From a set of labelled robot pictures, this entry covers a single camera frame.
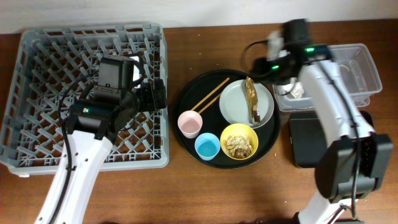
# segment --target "robotic arm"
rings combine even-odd
[[[355,107],[326,45],[313,45],[303,19],[283,24],[282,37],[272,34],[268,60],[254,63],[251,78],[277,85],[296,78],[312,97],[328,150],[315,169],[317,191],[296,223],[334,223],[345,211],[356,219],[357,198],[381,186],[392,152],[385,134],[376,134]]]
[[[141,77],[133,81],[134,67],[144,73],[142,62],[104,56],[99,64],[98,82],[89,84],[70,107],[69,116],[62,123],[62,157],[36,224],[81,223],[95,179],[118,132],[138,112],[166,107],[163,80],[149,83]],[[92,89],[93,99],[87,100]]]

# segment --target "yellow bowl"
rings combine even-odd
[[[236,135],[242,135],[242,134],[249,136],[250,143],[251,143],[251,146],[253,147],[253,150],[252,150],[251,154],[244,159],[233,158],[232,156],[230,156],[227,153],[225,145],[223,144],[223,141],[230,135],[236,136]],[[221,133],[220,143],[221,143],[221,148],[222,148],[223,152],[229,158],[236,159],[236,160],[245,160],[245,159],[249,159],[251,156],[254,155],[254,153],[256,153],[257,148],[259,147],[259,138],[257,137],[256,132],[249,126],[247,126],[245,124],[231,124],[228,127],[226,127],[224,129],[224,131]]]

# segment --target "brown wrapper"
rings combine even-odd
[[[254,88],[254,82],[251,78],[247,77],[245,82],[246,87],[246,100],[248,102],[251,122],[254,125],[260,125],[260,108],[257,92]]]

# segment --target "blue cup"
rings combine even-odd
[[[220,140],[214,134],[203,133],[195,141],[195,150],[204,161],[212,160],[220,151]]]

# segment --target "wire grid rack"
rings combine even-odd
[[[27,43],[24,38],[32,32],[40,38],[30,38]],[[138,54],[144,61],[144,82],[162,78],[167,86],[166,44],[156,24],[34,30],[22,36],[21,44],[0,139],[0,161],[20,176],[56,171],[63,146],[57,114],[62,93],[77,78],[97,71],[103,55]],[[68,94],[62,105],[63,118],[85,87],[97,79],[93,76],[80,82]],[[101,170],[167,165],[167,122],[166,110],[137,114],[126,125],[132,128],[118,134]]]

